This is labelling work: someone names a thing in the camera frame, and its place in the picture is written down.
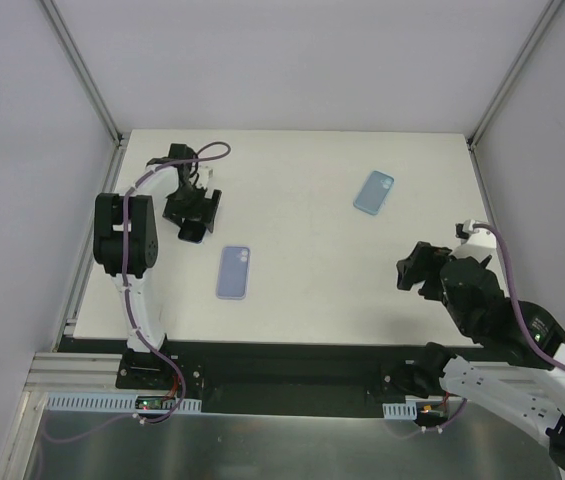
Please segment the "black phone blue edge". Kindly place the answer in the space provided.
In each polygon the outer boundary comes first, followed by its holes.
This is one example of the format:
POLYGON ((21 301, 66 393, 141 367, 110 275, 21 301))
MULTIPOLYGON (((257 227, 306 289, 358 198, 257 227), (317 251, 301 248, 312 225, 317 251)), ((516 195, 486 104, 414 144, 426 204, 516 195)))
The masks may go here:
POLYGON ((192 244, 200 244, 207 232, 204 223, 195 221, 184 221, 180 226, 178 239, 192 244))

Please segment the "lavender phone case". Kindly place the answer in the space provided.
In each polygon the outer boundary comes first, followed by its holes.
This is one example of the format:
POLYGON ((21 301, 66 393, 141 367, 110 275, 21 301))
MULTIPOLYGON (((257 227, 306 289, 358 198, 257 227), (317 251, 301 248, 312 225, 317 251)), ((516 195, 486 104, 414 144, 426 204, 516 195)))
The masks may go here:
POLYGON ((216 296, 223 300, 246 297, 250 266, 250 249, 246 246, 226 246, 221 252, 216 296))

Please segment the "light blue phone case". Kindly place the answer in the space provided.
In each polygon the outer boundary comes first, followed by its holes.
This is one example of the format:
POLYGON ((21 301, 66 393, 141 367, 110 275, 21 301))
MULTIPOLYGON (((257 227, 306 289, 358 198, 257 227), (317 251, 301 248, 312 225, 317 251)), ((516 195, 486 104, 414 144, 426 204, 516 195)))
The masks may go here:
POLYGON ((375 216, 382 209, 394 185, 394 178, 378 170, 372 171, 353 200, 353 207, 375 216))

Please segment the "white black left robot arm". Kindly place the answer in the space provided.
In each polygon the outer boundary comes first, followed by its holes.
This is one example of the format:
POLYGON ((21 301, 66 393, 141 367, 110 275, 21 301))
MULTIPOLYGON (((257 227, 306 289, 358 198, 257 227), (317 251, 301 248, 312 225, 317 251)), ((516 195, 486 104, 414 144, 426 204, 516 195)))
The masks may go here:
POLYGON ((157 220, 176 226, 178 238, 189 243, 198 244, 212 233, 222 192, 208 187, 213 172, 205 164, 230 152, 222 141, 198 150, 173 143, 128 186, 95 199, 93 257, 119 293, 127 348, 134 353, 159 351, 167 338, 152 294, 159 257, 157 220))

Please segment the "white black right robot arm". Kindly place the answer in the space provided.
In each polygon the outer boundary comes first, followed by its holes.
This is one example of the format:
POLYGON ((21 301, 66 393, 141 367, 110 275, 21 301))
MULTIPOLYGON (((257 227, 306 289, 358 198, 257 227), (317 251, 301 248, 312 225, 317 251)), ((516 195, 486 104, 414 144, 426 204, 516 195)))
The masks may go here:
POLYGON ((460 351, 422 347, 225 346, 205 363, 212 412, 373 418, 395 399, 455 396, 516 426, 565 472, 565 330, 543 307, 521 300, 489 264, 506 244, 476 220, 455 227, 455 248, 420 241, 397 263, 397 286, 441 304, 459 333, 490 360, 528 373, 521 392, 473 366, 460 351))

